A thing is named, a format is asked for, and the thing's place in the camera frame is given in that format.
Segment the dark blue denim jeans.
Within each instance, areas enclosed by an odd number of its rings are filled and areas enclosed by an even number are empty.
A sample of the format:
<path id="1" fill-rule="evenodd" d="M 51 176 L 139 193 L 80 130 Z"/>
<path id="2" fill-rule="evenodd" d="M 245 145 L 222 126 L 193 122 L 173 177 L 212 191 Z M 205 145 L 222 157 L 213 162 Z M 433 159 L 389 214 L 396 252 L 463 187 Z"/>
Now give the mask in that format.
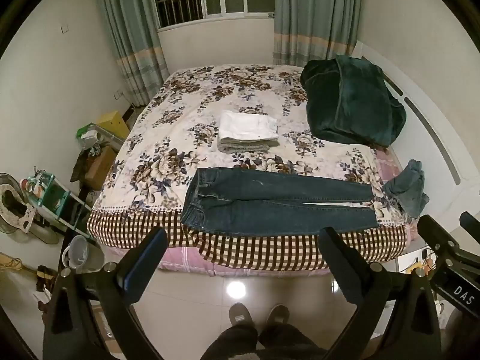
<path id="1" fill-rule="evenodd" d="M 225 236 L 311 236 L 377 228 L 368 184 L 241 168 L 200 168 L 181 222 Z"/>

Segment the crumpled blue jeans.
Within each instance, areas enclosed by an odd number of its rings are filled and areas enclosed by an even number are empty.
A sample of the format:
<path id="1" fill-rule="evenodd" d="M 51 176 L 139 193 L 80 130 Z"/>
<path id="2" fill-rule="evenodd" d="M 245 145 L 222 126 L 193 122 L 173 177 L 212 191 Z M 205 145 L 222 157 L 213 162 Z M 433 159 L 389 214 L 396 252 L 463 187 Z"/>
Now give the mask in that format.
<path id="1" fill-rule="evenodd" d="M 384 193 L 411 218 L 419 218 L 430 198 L 424 192 L 422 162 L 410 159 L 405 169 L 384 185 Z"/>

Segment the white plastic bucket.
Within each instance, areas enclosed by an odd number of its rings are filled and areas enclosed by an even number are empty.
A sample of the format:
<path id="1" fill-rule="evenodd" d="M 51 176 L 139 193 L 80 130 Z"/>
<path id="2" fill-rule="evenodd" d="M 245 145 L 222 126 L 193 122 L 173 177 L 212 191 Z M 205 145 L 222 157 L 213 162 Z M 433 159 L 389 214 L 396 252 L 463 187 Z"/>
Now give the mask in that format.
<path id="1" fill-rule="evenodd" d="M 64 267 L 78 269 L 84 267 L 89 258 L 89 243 L 86 238 L 76 235 L 64 249 L 61 255 L 61 261 Z"/>

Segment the white headboard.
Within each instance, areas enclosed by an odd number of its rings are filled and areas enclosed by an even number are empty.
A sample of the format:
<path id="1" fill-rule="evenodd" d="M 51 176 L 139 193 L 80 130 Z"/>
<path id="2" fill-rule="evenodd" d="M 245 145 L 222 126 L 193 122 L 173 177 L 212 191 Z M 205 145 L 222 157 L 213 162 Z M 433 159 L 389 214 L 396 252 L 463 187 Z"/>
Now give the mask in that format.
<path id="1" fill-rule="evenodd" d="M 353 55 L 379 66 L 385 86 L 403 104 L 407 119 L 391 151 L 400 166 L 416 159 L 425 172 L 424 192 L 430 198 L 423 211 L 433 217 L 460 247 L 479 253 L 479 244 L 460 227 L 460 216 L 479 213 L 479 169 L 446 116 L 424 91 L 391 61 L 362 42 Z"/>

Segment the right grey slipper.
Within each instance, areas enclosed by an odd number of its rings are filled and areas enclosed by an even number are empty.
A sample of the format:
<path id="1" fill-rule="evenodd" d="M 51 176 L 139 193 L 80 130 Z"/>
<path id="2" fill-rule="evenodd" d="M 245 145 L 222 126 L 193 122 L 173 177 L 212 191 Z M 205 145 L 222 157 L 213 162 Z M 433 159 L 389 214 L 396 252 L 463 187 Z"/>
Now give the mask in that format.
<path id="1" fill-rule="evenodd" d="M 287 306 L 282 304 L 275 305 L 266 320 L 266 325 L 271 326 L 274 324 L 286 324 L 290 319 L 290 311 Z"/>

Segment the grey slipper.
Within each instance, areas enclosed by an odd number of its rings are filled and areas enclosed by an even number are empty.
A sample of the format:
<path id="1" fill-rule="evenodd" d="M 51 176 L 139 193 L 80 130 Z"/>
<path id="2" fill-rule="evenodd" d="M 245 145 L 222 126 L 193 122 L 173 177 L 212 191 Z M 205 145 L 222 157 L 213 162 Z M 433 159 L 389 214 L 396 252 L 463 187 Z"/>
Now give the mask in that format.
<path id="1" fill-rule="evenodd" d="M 286 324 L 290 319 L 290 311 L 287 306 L 282 304 L 275 305 L 266 320 L 266 325 L 271 326 L 274 324 Z"/>
<path id="2" fill-rule="evenodd" d="M 229 321 L 232 326 L 254 326 L 253 319 L 247 307 L 241 302 L 233 304 L 229 309 Z"/>

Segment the pink mattress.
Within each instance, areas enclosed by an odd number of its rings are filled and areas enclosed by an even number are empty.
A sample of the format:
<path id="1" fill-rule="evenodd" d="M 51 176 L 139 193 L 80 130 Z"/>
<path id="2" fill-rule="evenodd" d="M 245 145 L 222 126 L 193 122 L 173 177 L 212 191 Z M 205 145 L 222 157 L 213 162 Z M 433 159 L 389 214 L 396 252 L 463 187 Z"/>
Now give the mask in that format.
<path id="1" fill-rule="evenodd" d="M 329 269 L 315 271 L 261 271 L 249 268 L 230 268 L 205 260 L 194 247 L 168 249 L 158 266 L 162 271 L 208 275 L 210 277 L 318 277 L 330 273 Z"/>

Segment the white floor fan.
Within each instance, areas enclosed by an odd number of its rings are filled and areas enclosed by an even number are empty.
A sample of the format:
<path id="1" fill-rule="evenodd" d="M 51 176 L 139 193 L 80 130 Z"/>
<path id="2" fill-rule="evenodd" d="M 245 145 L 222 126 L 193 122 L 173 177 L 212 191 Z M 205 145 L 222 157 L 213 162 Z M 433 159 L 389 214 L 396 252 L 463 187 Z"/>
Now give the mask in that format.
<path id="1" fill-rule="evenodd" d="M 30 234 L 46 245 L 57 245 L 59 234 L 30 204 L 19 182 L 11 175 L 1 173 L 1 232 L 7 235 L 17 231 Z"/>

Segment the green storage shelf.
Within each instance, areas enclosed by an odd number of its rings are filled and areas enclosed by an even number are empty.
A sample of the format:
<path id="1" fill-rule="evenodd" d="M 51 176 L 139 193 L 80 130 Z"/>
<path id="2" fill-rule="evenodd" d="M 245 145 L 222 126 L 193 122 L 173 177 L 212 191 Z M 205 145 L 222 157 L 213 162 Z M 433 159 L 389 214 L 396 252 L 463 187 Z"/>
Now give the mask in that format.
<path id="1" fill-rule="evenodd" d="M 87 229 L 92 208 L 47 171 L 36 170 L 19 183 L 39 214 L 58 229 L 72 230 L 92 241 Z"/>

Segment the left grey slipper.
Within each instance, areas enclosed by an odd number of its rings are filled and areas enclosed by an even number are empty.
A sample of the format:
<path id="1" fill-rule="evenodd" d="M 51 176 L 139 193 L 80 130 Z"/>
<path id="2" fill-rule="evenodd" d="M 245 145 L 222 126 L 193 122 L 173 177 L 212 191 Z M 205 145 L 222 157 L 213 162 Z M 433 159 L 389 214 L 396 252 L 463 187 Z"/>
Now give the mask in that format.
<path id="1" fill-rule="evenodd" d="M 229 321 L 232 326 L 254 326 L 253 319 L 247 307 L 241 302 L 233 304 L 229 309 Z"/>

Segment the brown cardboard box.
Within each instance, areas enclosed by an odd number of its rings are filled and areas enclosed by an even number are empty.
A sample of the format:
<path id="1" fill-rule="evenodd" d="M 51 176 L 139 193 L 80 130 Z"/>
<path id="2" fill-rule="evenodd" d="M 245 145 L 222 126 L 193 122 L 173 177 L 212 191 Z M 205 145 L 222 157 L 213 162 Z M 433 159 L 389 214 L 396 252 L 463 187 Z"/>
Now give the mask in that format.
<path id="1" fill-rule="evenodd" d="M 93 190 L 100 190 L 115 159 L 116 152 L 112 147 L 103 147 L 100 154 L 88 162 L 85 183 Z"/>

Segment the green white basket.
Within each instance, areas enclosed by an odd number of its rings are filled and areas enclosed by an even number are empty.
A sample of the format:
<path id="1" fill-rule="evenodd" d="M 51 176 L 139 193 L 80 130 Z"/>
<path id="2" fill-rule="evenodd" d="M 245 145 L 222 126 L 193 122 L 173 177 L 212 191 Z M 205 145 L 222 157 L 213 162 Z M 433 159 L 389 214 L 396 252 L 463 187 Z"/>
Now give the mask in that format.
<path id="1" fill-rule="evenodd" d="M 93 123 L 78 129 L 76 141 L 83 150 L 88 150 L 96 145 L 105 146 L 107 144 L 107 138 L 103 129 Z"/>

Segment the yellow cardboard box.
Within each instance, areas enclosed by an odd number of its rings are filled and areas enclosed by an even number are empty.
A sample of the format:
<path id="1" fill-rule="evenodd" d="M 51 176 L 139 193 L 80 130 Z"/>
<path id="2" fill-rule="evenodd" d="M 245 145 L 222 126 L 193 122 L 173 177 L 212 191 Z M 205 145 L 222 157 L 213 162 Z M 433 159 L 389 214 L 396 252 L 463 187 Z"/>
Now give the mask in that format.
<path id="1" fill-rule="evenodd" d="M 112 111 L 100 116 L 96 125 L 123 140 L 125 140 L 130 133 L 129 128 L 119 111 Z"/>

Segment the folded white pants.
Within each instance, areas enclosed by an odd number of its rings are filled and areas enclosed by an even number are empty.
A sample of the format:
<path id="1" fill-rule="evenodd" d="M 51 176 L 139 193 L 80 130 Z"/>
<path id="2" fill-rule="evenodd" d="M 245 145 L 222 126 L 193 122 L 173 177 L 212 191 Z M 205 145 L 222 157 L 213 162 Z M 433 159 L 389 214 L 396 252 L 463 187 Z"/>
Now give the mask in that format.
<path id="1" fill-rule="evenodd" d="M 267 115 L 223 111 L 219 139 L 224 141 L 267 141 L 278 139 L 278 122 Z"/>

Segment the left green curtain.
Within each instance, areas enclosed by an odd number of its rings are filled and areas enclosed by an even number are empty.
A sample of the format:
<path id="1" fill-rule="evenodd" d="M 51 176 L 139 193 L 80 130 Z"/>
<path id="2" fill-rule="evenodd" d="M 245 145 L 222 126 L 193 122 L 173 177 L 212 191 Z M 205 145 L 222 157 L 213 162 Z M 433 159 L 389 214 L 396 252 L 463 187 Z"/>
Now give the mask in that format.
<path id="1" fill-rule="evenodd" d="M 147 105 L 170 76 L 154 0 L 97 0 L 115 61 L 135 107 Z"/>

